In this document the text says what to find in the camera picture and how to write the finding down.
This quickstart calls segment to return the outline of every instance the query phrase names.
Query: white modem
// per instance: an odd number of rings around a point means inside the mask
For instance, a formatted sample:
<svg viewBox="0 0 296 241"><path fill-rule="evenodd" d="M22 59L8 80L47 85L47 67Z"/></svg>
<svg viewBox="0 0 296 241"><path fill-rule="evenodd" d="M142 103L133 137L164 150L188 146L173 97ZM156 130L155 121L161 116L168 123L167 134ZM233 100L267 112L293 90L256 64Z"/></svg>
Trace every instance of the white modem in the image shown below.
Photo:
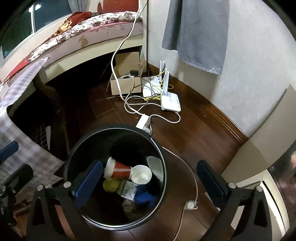
<svg viewBox="0 0 296 241"><path fill-rule="evenodd" d="M159 74L161 74L164 67L165 67L165 62L160 61ZM160 94L161 93L160 84L161 84L161 81L162 81L162 76L164 76L164 75L162 74L159 77L155 77L152 80L149 80L149 78L147 78L147 77L142 78L142 84L144 85L143 86L143 97L144 98L153 96L154 93L155 94Z"/></svg>
<svg viewBox="0 0 296 241"><path fill-rule="evenodd" d="M163 95L161 96L161 109L170 110L174 112L180 112L181 106L179 98L176 94L168 92L168 79L169 71L165 68L164 79L163 79Z"/></svg>

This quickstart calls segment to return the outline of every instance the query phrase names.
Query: wall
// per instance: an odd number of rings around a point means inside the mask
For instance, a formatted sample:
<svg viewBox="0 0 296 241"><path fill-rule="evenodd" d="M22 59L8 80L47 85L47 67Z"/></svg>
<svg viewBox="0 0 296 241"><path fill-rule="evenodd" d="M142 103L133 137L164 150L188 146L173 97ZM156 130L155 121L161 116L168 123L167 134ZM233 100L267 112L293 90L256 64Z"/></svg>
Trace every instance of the wall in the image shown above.
<svg viewBox="0 0 296 241"><path fill-rule="evenodd" d="M262 0L229 0L222 75L183 63L161 47L170 0L150 0L149 63L165 60L171 74L223 111L247 136L272 113L289 83L296 87L296 42Z"/></svg>
<svg viewBox="0 0 296 241"><path fill-rule="evenodd" d="M87 12L97 12L99 2L103 6L103 1L104 0L89 0L87 3L87 6L86 6L86 11Z"/></svg>
<svg viewBox="0 0 296 241"><path fill-rule="evenodd" d="M52 34L54 34L67 18L68 16L65 16L64 18L53 22L47 27L40 29L34 36L19 46L17 50L10 57L8 57L9 59L5 59L6 62L0 68L0 80L3 80L10 73L10 71L12 71L14 67L16 67L16 65L21 62L22 59L26 57L32 50L37 48Z"/></svg>

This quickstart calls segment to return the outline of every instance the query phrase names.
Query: blue handle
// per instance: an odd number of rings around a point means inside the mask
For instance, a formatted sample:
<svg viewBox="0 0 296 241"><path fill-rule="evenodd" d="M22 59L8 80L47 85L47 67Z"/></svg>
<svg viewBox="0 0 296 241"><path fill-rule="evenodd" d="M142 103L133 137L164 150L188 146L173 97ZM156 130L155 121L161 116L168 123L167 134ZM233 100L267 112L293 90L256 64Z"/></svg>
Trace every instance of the blue handle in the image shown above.
<svg viewBox="0 0 296 241"><path fill-rule="evenodd" d="M88 202L94 188L103 174L103 163L98 160L95 160L94 163L95 164L93 164L91 170L86 170L84 173L81 173L81 175L85 175L85 179L79 183L77 188L72 190L76 208L83 207Z"/></svg>
<svg viewBox="0 0 296 241"><path fill-rule="evenodd" d="M18 151L19 145L16 141L11 142L6 147L0 150L0 163L6 161L7 158L12 156Z"/></svg>

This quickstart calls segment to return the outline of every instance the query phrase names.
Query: mattress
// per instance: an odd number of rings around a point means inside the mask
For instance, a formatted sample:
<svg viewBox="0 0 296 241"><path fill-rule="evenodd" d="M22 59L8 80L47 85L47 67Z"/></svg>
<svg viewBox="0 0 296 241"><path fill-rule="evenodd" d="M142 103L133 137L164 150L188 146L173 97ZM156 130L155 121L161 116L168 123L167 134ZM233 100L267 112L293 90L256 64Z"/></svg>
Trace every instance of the mattress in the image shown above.
<svg viewBox="0 0 296 241"><path fill-rule="evenodd" d="M105 13L76 24L63 34L48 40L34 49L6 76L3 83L9 83L17 73L40 57L50 57L47 63L49 65L83 47L124 36L123 33L127 35L132 28L135 16L136 12L130 11ZM138 17L138 22L132 34L143 33L141 19L142 17Z"/></svg>

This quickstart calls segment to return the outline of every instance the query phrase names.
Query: metal screw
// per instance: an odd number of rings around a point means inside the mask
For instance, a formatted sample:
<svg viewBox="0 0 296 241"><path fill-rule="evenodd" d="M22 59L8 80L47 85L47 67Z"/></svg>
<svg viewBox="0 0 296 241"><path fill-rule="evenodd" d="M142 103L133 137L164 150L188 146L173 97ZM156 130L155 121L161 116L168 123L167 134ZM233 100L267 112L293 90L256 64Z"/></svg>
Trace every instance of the metal screw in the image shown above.
<svg viewBox="0 0 296 241"><path fill-rule="evenodd" d="M6 186L5 185L0 187L0 196L4 195L5 191L6 191Z"/></svg>
<svg viewBox="0 0 296 241"><path fill-rule="evenodd" d="M257 186L256 189L257 189L258 192L262 192L263 191L263 188L260 187L260 186Z"/></svg>
<svg viewBox="0 0 296 241"><path fill-rule="evenodd" d="M189 209L194 208L194 202L189 202L189 203L187 204L187 207L188 207Z"/></svg>
<svg viewBox="0 0 296 241"><path fill-rule="evenodd" d="M236 188L235 183L228 183L228 186L229 186L230 188L232 188L232 189Z"/></svg>
<svg viewBox="0 0 296 241"><path fill-rule="evenodd" d="M43 189L43 186L42 185L39 185L38 187L37 187L37 191L41 191Z"/></svg>
<svg viewBox="0 0 296 241"><path fill-rule="evenodd" d="M71 186L71 182L65 182L64 183L64 188L69 188Z"/></svg>

